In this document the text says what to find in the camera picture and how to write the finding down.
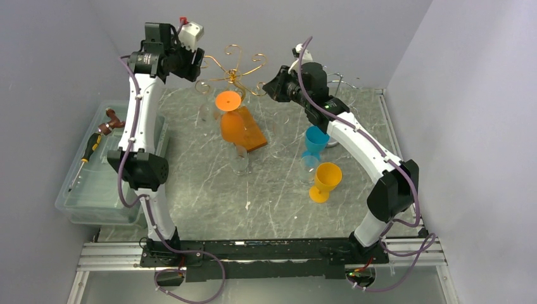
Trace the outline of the clear wine glass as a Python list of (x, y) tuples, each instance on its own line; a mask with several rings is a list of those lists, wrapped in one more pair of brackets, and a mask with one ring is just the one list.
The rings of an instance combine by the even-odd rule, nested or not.
[(220, 111), (215, 105), (215, 98), (209, 97), (198, 109), (197, 126), (215, 127), (220, 118)]

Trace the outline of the gold wire glass rack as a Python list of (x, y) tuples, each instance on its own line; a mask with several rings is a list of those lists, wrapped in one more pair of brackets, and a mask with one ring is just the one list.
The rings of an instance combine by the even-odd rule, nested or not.
[(249, 95), (256, 97), (264, 95), (260, 88), (263, 82), (257, 83), (256, 89), (253, 90), (246, 87), (242, 83), (242, 79), (263, 68), (267, 64), (267, 57), (262, 53), (254, 54), (251, 57), (251, 61), (256, 63), (256, 67), (247, 72), (242, 72), (239, 69), (243, 57), (242, 48), (237, 44), (230, 44), (225, 47), (224, 54), (227, 56), (237, 55), (235, 66), (226, 68), (214, 56), (204, 55), (201, 68), (208, 68), (208, 62), (211, 61), (219, 67), (223, 72), (223, 76), (221, 78), (197, 80), (194, 88), (196, 92), (207, 95), (212, 90), (212, 83), (226, 83), (225, 89), (213, 99), (213, 106), (216, 112), (212, 115), (212, 119), (216, 121), (220, 136), (225, 142), (241, 146), (250, 153), (268, 144), (261, 128), (253, 118), (253, 114), (244, 103)]

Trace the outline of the orange plastic goblet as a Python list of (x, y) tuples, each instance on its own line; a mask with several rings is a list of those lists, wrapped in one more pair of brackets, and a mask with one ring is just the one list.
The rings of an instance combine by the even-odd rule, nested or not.
[(215, 98), (216, 107), (223, 112), (220, 117), (222, 139), (238, 146), (242, 145), (246, 134), (244, 120), (237, 112), (241, 103), (241, 95), (235, 91), (221, 92)]

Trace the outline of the yellow plastic goblet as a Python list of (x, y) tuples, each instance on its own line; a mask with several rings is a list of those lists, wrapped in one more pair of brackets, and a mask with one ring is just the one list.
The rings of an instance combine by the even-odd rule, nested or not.
[(310, 199), (316, 203), (325, 203), (342, 178), (343, 173), (335, 163), (321, 163), (315, 171), (314, 183), (309, 190)]

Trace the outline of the clear plastic storage box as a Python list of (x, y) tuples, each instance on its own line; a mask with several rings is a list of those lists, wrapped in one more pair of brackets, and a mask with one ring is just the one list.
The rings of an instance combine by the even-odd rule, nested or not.
[(110, 120), (106, 115), (108, 108), (114, 110), (119, 119), (125, 120), (128, 108), (126, 101), (103, 101), (99, 105), (55, 201), (55, 207), (74, 224), (136, 225), (142, 215), (140, 205), (125, 208), (121, 204), (117, 173), (106, 159), (107, 152), (118, 147), (122, 129), (115, 129), (103, 137), (89, 163), (78, 173), (85, 141), (98, 130), (100, 124)]

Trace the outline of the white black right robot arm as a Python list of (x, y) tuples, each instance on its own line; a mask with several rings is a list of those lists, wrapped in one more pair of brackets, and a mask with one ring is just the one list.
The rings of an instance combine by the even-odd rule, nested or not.
[(350, 108), (330, 94), (327, 73), (319, 63), (295, 69), (283, 65), (262, 89), (276, 102), (302, 106), (309, 122), (340, 143), (374, 183), (366, 216), (349, 236), (351, 259), (366, 262), (392, 223), (400, 221), (399, 215), (418, 204), (418, 164), (403, 161), (362, 127)]

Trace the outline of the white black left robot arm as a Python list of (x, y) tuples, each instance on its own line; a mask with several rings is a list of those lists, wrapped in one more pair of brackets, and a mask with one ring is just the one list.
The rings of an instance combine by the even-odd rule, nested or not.
[(167, 266), (182, 257), (180, 237), (167, 205), (165, 183), (168, 161), (157, 155), (154, 135), (158, 98), (170, 74), (195, 82), (205, 52), (197, 46), (202, 25), (180, 19), (178, 27), (148, 22), (139, 50), (120, 57), (130, 77), (130, 95), (124, 132), (116, 149), (107, 153), (118, 174), (122, 205), (141, 205), (148, 223), (146, 248)]

